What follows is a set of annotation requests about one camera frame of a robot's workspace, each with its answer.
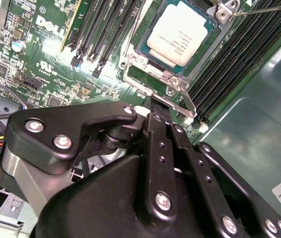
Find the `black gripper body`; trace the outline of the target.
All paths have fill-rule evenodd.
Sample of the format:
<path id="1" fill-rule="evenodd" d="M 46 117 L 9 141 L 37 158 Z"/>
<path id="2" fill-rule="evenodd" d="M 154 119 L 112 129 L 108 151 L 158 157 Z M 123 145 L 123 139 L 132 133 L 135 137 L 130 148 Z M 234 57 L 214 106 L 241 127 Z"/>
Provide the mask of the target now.
<path id="1" fill-rule="evenodd" d="M 177 219 L 174 172 L 171 208 L 161 210 L 160 192 L 139 156 L 127 156 L 57 193 L 42 210 L 37 238 L 162 238 Z"/>

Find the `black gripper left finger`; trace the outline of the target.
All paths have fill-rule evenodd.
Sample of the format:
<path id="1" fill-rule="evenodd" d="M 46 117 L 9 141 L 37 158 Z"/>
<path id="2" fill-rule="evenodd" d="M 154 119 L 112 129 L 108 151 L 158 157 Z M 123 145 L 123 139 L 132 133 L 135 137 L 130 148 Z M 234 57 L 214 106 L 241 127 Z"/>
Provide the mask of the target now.
<path id="1" fill-rule="evenodd" d="M 152 100 L 144 114 L 123 102 L 24 110 L 7 123 L 0 167 L 9 191 L 40 216 L 60 191 L 127 156 L 139 156 L 160 190 L 159 208 L 171 208 L 174 172 L 167 121 Z"/>

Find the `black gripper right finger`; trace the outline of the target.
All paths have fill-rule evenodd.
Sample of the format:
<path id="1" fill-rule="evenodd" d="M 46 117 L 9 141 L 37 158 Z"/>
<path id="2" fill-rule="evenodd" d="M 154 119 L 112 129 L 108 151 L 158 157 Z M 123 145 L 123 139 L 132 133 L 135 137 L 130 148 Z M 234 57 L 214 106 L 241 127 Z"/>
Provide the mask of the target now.
<path id="1" fill-rule="evenodd" d="M 160 104 L 173 146 L 178 215 L 163 238 L 281 238 L 279 215 L 209 144 L 192 145 Z"/>

